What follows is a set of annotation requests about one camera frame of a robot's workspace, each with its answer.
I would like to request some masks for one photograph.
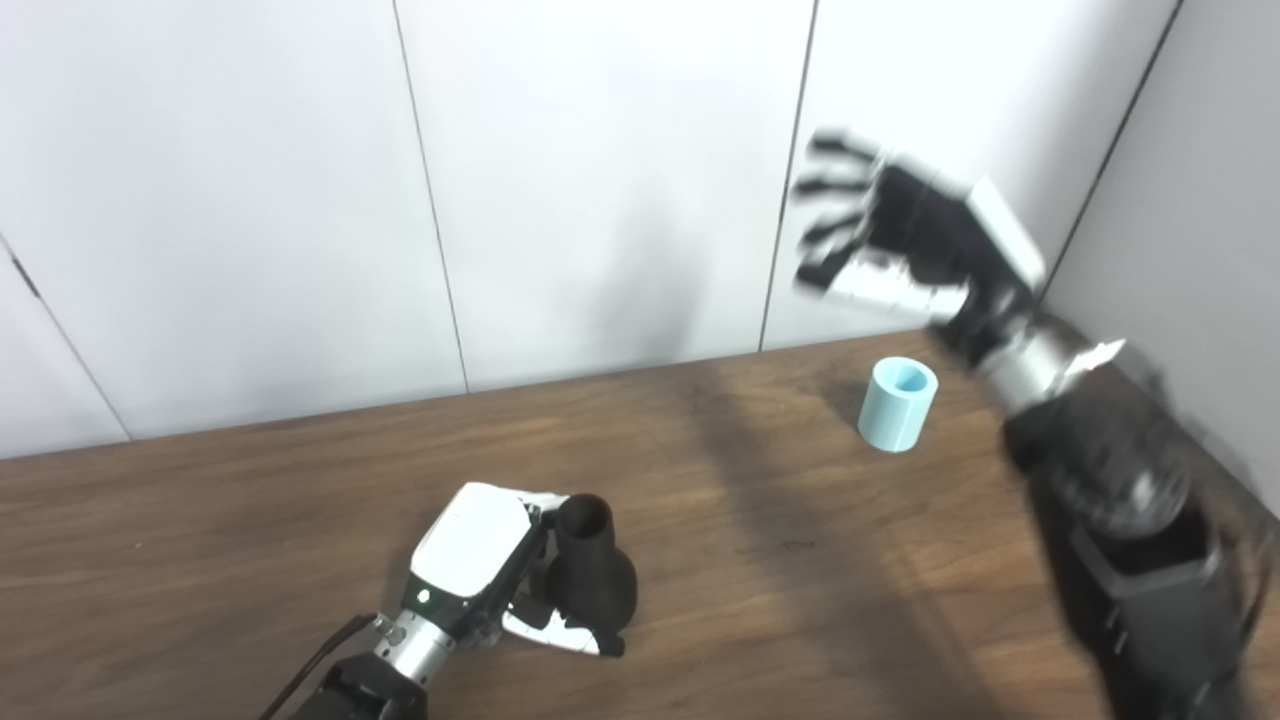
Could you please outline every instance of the black arm segment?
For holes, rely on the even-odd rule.
[[[334,662],[292,720],[425,720],[426,691],[365,652]]]
[[[1239,678],[1243,600],[1220,532],[1158,425],[1091,375],[1005,423],[1066,621],[1117,720],[1254,717]]]

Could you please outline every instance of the panel seam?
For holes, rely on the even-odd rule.
[[[791,167],[795,163],[796,138],[800,136],[800,113],[804,110],[804,91],[809,82],[809,58],[813,56],[813,33],[818,24],[818,3],[813,0],[813,10],[809,15],[809,36],[805,38],[804,65],[800,68],[800,91],[796,94],[796,114],[791,122],[791,143],[787,146],[787,169],[782,178],[782,200],[778,202],[778,229],[773,234],[773,256],[769,259],[769,281],[764,286],[764,314],[760,318],[760,342],[755,346],[756,352],[764,350],[764,332],[769,327],[769,306],[773,301],[773,278],[778,272],[778,250],[782,247],[782,220],[787,213],[787,192],[791,188]]]
[[[417,154],[422,161],[422,179],[426,181],[426,201],[431,208],[431,225],[435,229],[435,249],[440,254],[440,272],[444,275],[444,295],[449,301],[449,318],[453,320],[453,340],[458,346],[458,366],[462,369],[462,389],[471,392],[467,379],[467,359],[462,352],[462,331],[458,328],[458,310],[453,302],[453,286],[449,282],[449,264],[444,258],[444,238],[440,236],[440,214],[435,210],[435,193],[431,190],[431,173],[426,167],[426,145],[422,142],[422,120],[417,114],[417,96],[413,94],[413,76],[408,69],[408,47],[404,45],[404,31],[401,27],[399,3],[390,0],[392,14],[396,17],[396,37],[401,45],[401,63],[404,65],[404,85],[408,87],[408,102],[413,111],[413,132],[417,135]]]
[[[13,251],[13,246],[9,245],[9,240],[4,236],[4,233],[0,233],[0,250],[4,250],[9,255],[9,260],[14,264],[15,268],[18,268],[22,272],[28,286],[35,290],[36,287],[35,282],[31,279],[31,275],[27,274],[29,273],[29,270],[27,270],[22,260],[18,259],[18,254]],[[120,413],[115,409],[115,405],[111,402],[111,398],[108,397],[106,391],[102,389],[102,383],[100,383],[93,372],[90,370],[88,363],[84,361],[84,356],[81,355],[79,350],[76,347],[76,343],[72,342],[70,336],[67,334],[67,328],[64,328],[63,324],[58,320],[58,315],[55,315],[54,309],[49,306],[49,301],[38,291],[33,292],[33,295],[36,296],[36,300],[40,302],[41,307],[45,309],[45,314],[49,315],[49,322],[54,324],[54,329],[58,331],[58,336],[63,338],[63,345],[65,345],[67,350],[70,351],[72,357],[76,359],[76,363],[81,366],[81,370],[84,373],[84,377],[88,378],[90,384],[93,386],[93,391],[97,392],[97,396],[102,400],[102,405],[106,406],[106,411],[111,414],[111,418],[115,419],[115,424],[120,427],[120,432],[124,433],[125,439],[129,442],[137,439],[136,437],[133,437],[133,433],[129,432],[129,427],[124,424],[124,418],[120,416]]]
[[[1089,205],[1093,202],[1093,196],[1097,193],[1098,186],[1102,183],[1102,176],[1106,174],[1107,167],[1111,164],[1111,158],[1115,155],[1116,146],[1120,143],[1120,136],[1124,135],[1125,127],[1129,126],[1129,118],[1133,115],[1134,108],[1138,106],[1138,97],[1142,95],[1143,88],[1147,87],[1147,79],[1151,77],[1151,70],[1156,67],[1156,60],[1160,58],[1161,50],[1165,49],[1165,41],[1169,40],[1169,32],[1174,28],[1174,20],[1178,19],[1178,13],[1183,9],[1183,1],[1184,0],[1178,0],[1174,4],[1172,12],[1169,13],[1169,19],[1165,20],[1165,28],[1160,32],[1160,40],[1156,41],[1156,49],[1152,50],[1151,58],[1147,60],[1147,67],[1142,70],[1142,78],[1138,79],[1138,87],[1134,88],[1133,97],[1129,99],[1129,105],[1125,108],[1124,117],[1120,119],[1120,124],[1116,127],[1115,135],[1111,136],[1111,145],[1107,146],[1107,154],[1102,156],[1102,164],[1098,165],[1098,173],[1093,176],[1089,191],[1084,193],[1084,202],[1080,204],[1080,211],[1075,214],[1071,229],[1066,233],[1066,242],[1064,242],[1062,249],[1059,250],[1057,259],[1053,261],[1053,269],[1050,270],[1048,279],[1044,281],[1044,287],[1041,290],[1039,297],[1036,300],[1037,307],[1044,304],[1048,288],[1053,284],[1053,279],[1057,278],[1059,269],[1062,268],[1062,260],[1066,259],[1066,252],[1071,249],[1071,242],[1075,241],[1075,236],[1080,229],[1080,223],[1084,220],[1084,215],[1088,213]]]

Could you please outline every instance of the white robotic hand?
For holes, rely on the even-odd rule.
[[[557,552],[550,559],[553,533]],[[572,556],[579,547],[590,548],[594,565]],[[544,560],[552,560],[544,583],[552,597],[535,597],[526,585]],[[605,592],[593,588],[593,597],[607,597],[611,606],[575,602],[572,588],[557,579],[572,579],[575,587],[604,583]],[[401,606],[396,626],[374,652],[422,685],[454,648],[493,644],[503,629],[552,647],[617,657],[623,643],[616,633],[635,611],[635,570],[613,547],[603,500],[467,483],[413,551]]]
[[[1029,300],[1043,283],[1039,251],[989,181],[963,188],[919,160],[841,135],[819,133],[809,150],[840,163],[841,174],[804,177],[795,195],[852,200],[852,209],[805,232],[803,286],[946,324],[966,304],[1002,292]],[[849,179],[850,167],[859,179]]]

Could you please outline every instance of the white wall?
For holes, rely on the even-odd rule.
[[[756,350],[809,3],[399,6],[472,388]]]
[[[1052,255],[1170,3],[4,4],[0,233],[136,437],[869,334],[776,247],[812,131]]]
[[[388,3],[0,5],[0,232],[134,436],[462,392]]]
[[[1280,4],[1187,3],[1046,296],[1166,373],[1280,511]]]
[[[815,129],[850,127],[957,179],[988,176],[1052,265],[1172,6],[822,0],[792,172]],[[796,245],[824,211],[786,209],[764,347],[920,327],[795,292]]]
[[[0,241],[0,457],[125,439]]]

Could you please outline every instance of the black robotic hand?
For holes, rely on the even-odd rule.
[[[923,163],[819,133],[810,155],[828,172],[796,182],[800,197],[850,209],[803,236],[799,283],[854,304],[924,314],[975,364],[1016,332],[1044,278],[1044,261],[1000,192],[943,179]]]

